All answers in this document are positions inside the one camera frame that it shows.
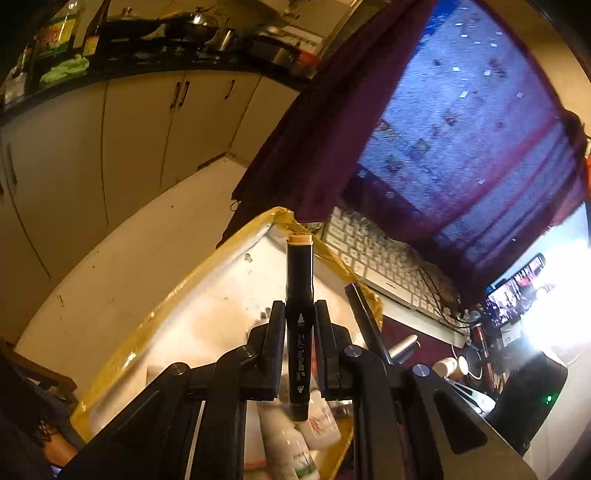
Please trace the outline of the white bottle red stripe label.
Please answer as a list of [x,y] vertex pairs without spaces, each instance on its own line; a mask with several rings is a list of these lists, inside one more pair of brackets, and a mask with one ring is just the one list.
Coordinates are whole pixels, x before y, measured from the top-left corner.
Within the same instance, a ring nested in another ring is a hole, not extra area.
[[308,419],[295,424],[310,450],[325,450],[342,439],[329,403],[322,398],[318,389],[311,390],[308,402]]

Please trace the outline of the black marker tan cap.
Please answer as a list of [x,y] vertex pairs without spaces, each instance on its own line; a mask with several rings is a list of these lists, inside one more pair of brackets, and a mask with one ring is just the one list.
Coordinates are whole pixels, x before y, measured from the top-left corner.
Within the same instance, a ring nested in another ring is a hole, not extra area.
[[295,422],[308,420],[311,391],[311,341],[315,324],[314,240],[311,234],[287,239],[287,355],[290,412]]

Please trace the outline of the silver white marker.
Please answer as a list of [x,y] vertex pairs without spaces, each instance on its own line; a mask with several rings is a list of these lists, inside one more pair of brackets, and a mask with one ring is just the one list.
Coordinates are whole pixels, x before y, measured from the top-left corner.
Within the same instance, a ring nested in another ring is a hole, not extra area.
[[397,363],[404,363],[420,348],[421,344],[416,334],[409,335],[389,349],[390,358]]

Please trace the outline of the red grey carton box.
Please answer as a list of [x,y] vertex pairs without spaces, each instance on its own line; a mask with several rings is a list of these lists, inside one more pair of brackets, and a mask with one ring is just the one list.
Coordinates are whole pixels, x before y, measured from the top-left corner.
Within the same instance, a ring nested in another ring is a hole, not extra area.
[[260,428],[259,410],[256,402],[247,401],[243,467],[245,470],[257,470],[266,467],[266,464],[266,450],[264,450],[263,433]]

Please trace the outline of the white computer keyboard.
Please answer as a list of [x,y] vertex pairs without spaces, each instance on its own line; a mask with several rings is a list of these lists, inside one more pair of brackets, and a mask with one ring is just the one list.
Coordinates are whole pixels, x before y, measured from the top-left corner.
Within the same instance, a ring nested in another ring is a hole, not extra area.
[[456,286],[414,248],[339,207],[325,222],[322,241],[379,294],[388,317],[458,348],[466,344],[470,331],[459,313]]

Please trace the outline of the yellow taped white tray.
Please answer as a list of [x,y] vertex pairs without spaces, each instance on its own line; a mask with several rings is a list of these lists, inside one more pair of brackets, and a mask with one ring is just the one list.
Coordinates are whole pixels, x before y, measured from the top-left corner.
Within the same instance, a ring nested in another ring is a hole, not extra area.
[[73,479],[157,479],[148,436],[156,427],[161,398],[140,414],[137,431],[107,443],[107,426],[165,368],[177,362],[201,367],[245,344],[266,320],[287,284],[287,238],[304,225],[283,207],[247,223],[191,271],[121,343],[82,396],[71,423],[86,441]]

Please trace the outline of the red microphone on stand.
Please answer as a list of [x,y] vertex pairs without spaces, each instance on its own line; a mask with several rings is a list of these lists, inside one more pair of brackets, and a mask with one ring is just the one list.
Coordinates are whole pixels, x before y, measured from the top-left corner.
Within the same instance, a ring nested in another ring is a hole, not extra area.
[[478,353],[479,360],[477,369],[480,371],[480,385],[492,397],[497,397],[499,395],[498,386],[486,340],[483,317],[477,311],[470,311],[470,314],[470,340],[472,347]]

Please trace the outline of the smartphone on stand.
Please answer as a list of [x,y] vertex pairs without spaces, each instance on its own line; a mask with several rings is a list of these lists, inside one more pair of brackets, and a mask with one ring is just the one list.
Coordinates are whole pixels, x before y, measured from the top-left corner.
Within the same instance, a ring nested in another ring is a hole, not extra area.
[[500,282],[486,297],[485,311],[492,325],[501,328],[514,325],[530,310],[534,302],[546,295],[551,287],[543,282],[541,274],[546,259],[537,253],[524,267]]

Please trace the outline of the monitor under maroon cloth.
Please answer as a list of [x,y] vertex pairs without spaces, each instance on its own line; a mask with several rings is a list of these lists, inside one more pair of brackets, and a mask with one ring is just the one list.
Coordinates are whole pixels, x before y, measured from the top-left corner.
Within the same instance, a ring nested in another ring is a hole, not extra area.
[[344,203],[469,302],[588,193],[586,137],[482,1],[394,1],[322,64],[245,171],[225,235]]

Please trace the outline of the kitchen cabinets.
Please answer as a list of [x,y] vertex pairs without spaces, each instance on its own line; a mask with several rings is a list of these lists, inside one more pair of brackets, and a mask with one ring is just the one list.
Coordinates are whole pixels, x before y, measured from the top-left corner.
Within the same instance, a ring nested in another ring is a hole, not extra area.
[[1,117],[1,334],[110,231],[207,163],[249,161],[297,97],[259,73],[70,82]]

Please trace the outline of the black wok on stove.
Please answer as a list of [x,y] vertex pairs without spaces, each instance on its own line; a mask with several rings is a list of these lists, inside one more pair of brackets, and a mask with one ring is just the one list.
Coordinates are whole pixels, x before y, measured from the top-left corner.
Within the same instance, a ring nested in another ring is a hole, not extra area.
[[159,18],[167,42],[180,46],[204,46],[218,34],[236,31],[228,14],[216,6],[175,11]]

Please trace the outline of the green cloth on counter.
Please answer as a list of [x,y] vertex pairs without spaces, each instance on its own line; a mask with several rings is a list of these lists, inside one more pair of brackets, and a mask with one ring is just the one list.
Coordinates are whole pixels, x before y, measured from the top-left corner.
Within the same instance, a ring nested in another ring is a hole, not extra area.
[[74,57],[52,66],[40,78],[42,86],[55,84],[58,81],[84,74],[90,66],[88,58],[76,54]]

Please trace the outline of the dark sauce bottle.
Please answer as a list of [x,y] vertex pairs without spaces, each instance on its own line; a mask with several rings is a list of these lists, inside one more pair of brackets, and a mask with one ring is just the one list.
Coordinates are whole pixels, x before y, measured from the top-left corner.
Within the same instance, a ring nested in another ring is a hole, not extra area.
[[111,0],[102,1],[86,29],[82,46],[82,55],[86,58],[92,57],[96,53],[100,31],[108,17],[110,4]]

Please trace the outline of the large glass jar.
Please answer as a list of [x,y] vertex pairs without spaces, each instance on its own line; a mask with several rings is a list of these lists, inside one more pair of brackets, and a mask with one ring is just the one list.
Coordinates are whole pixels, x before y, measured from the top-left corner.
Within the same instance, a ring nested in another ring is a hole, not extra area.
[[34,49],[36,63],[54,64],[71,54],[84,9],[83,0],[69,0],[37,32]]

